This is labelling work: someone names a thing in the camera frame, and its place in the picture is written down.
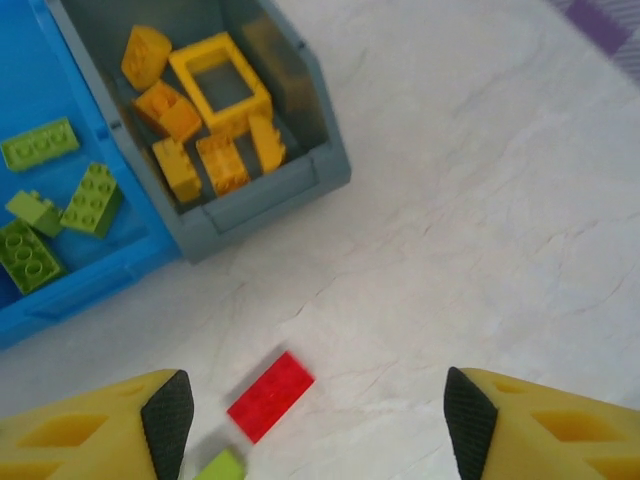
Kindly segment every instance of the white table surface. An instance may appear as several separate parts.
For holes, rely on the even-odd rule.
[[[541,0],[279,0],[352,183],[0,354],[0,415],[164,367],[185,478],[455,479],[451,365],[640,407],[640,97]],[[250,447],[227,395],[274,349],[317,382]]]

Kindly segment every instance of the gray plastic bin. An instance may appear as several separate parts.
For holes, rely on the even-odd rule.
[[[269,0],[47,0],[47,4],[120,150],[191,262],[349,182],[351,168],[320,66]],[[205,184],[203,195],[187,206],[178,203],[151,151],[159,137],[133,113],[131,100],[138,94],[120,70],[134,24],[157,28],[176,49],[227,31],[271,92],[274,123],[287,146],[286,164],[261,176],[250,139],[241,137],[236,144],[253,181],[216,198],[192,141],[187,150]],[[170,70],[163,79],[181,90]],[[247,93],[231,68],[220,67],[199,77],[198,83],[217,108]],[[206,134],[203,130],[198,137]]]

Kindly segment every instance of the lime green lego brick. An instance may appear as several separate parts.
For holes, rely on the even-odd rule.
[[[0,144],[7,168],[22,172],[80,147],[67,118],[36,128]]]
[[[0,228],[0,263],[24,295],[67,273],[60,260],[20,218]]]
[[[98,238],[107,232],[122,203],[122,192],[106,165],[92,163],[60,220],[63,227]]]
[[[243,480],[244,465],[229,450],[224,450],[194,480]]]
[[[43,200],[38,192],[27,193],[20,190],[6,204],[6,209],[27,224],[54,238],[62,231],[60,217],[62,210],[57,208],[51,200]]]

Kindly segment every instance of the purple mat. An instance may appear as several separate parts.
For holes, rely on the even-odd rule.
[[[640,0],[548,0],[640,84]]]

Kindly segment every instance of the red lego brick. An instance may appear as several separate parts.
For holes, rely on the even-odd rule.
[[[227,413],[257,443],[313,382],[311,374],[291,353],[285,352]]]

